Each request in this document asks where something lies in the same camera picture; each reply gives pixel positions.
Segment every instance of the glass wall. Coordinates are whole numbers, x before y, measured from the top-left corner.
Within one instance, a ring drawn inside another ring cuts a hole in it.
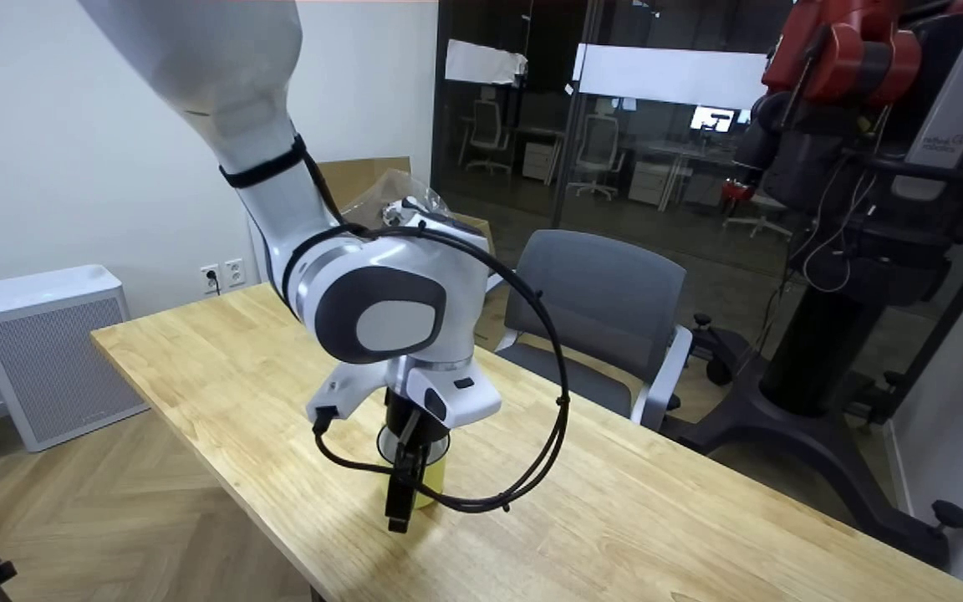
[[[710,316],[761,351],[805,291],[784,271],[795,225],[767,193],[721,205],[732,149],[788,0],[440,5],[434,186],[485,216],[514,261],[533,226],[653,249],[686,269],[682,326]],[[887,312],[854,368],[905,372],[963,285]]]

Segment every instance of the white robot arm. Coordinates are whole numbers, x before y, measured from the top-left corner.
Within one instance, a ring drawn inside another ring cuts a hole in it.
[[[422,202],[384,210],[397,238],[341,225],[287,117],[299,54],[294,0],[81,0],[124,60],[207,142],[258,225],[283,303],[341,364],[308,404],[316,446],[372,390],[386,395],[386,525],[409,527],[429,447],[498,411],[475,368],[489,269],[434,238],[485,249]]]

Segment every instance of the wall outlet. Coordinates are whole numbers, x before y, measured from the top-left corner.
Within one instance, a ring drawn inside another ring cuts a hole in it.
[[[207,298],[220,293],[216,265],[201,265],[201,278],[205,278],[205,293],[207,293]]]
[[[222,273],[222,287],[242,287],[247,285],[247,273],[242,273],[242,261],[241,256],[226,256],[220,265],[220,273]]]

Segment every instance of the herringbone floor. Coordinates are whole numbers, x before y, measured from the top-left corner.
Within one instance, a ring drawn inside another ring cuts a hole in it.
[[[0,554],[21,602],[273,602],[308,581],[158,416],[44,456],[0,442]]]

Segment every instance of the office chair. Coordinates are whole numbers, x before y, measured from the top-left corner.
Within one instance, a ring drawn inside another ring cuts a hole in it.
[[[472,127],[467,127],[467,149],[479,149],[479,162],[467,162],[465,171],[498,171],[510,174],[508,162],[494,162],[494,155],[508,155],[508,127],[501,103],[494,98],[479,98],[472,107]]]
[[[579,162],[574,171],[586,182],[572,182],[572,190],[586,190],[586,193],[601,193],[605,202],[615,202],[615,186],[605,186],[601,178],[618,171],[623,162],[623,148],[618,148],[618,120],[610,113],[588,113],[586,120],[586,136],[579,148]]]
[[[574,395],[657,429],[675,398],[691,335],[675,326],[686,271],[645,249],[581,233],[533,231],[520,250],[519,273],[542,293],[563,349],[610,364],[635,387],[567,358]],[[520,335],[545,339],[520,298],[508,298],[498,353],[553,381],[553,360]]]
[[[756,238],[757,231],[771,231],[781,242],[788,242],[788,226],[767,222],[767,210],[784,210],[784,205],[777,205],[775,199],[765,199],[765,193],[753,193],[750,205],[756,206],[756,214],[753,216],[725,216],[721,231],[725,226],[750,226],[750,238]]]

